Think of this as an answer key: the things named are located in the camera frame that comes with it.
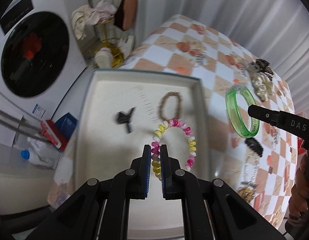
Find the metal pivot screw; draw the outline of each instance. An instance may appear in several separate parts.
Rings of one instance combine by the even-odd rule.
[[[127,174],[128,176],[132,176],[132,175],[135,174],[135,173],[136,173],[136,171],[133,170],[133,169],[128,169],[128,170],[126,170],[126,174]]]
[[[89,186],[94,186],[97,184],[97,180],[96,179],[88,179],[87,184]]]
[[[177,176],[183,176],[185,174],[184,170],[176,170],[175,173]]]
[[[221,186],[223,186],[223,181],[220,180],[220,179],[215,179],[213,181],[213,184],[216,185],[217,187],[221,187]]]

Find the washing machine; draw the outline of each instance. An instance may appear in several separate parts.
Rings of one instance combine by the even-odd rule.
[[[0,19],[0,95],[50,119],[86,64],[64,0],[13,0]]]

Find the blue bottle cap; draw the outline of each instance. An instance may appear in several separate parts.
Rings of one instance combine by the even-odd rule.
[[[20,152],[20,155],[22,158],[24,158],[25,160],[29,160],[29,157],[30,157],[30,153],[28,150],[22,150]]]

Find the hand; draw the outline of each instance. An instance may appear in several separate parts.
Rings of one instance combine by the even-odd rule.
[[[305,154],[300,162],[300,168],[296,171],[296,184],[291,189],[289,199],[289,212],[292,216],[300,217],[300,212],[308,210],[306,199],[309,197],[309,183],[304,177],[307,155]]]

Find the plastic bottle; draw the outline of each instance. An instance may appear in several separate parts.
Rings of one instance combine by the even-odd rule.
[[[32,149],[28,150],[22,150],[20,152],[21,157],[24,158],[25,160],[30,161],[30,163],[34,165],[41,165],[41,166],[46,166],[48,168],[52,168],[54,166],[54,159],[51,158],[42,158],[35,152],[33,152]]]
[[[52,144],[38,141],[30,137],[27,138],[27,141],[30,143],[35,153],[40,157],[52,158],[54,160],[59,159],[60,152]]]

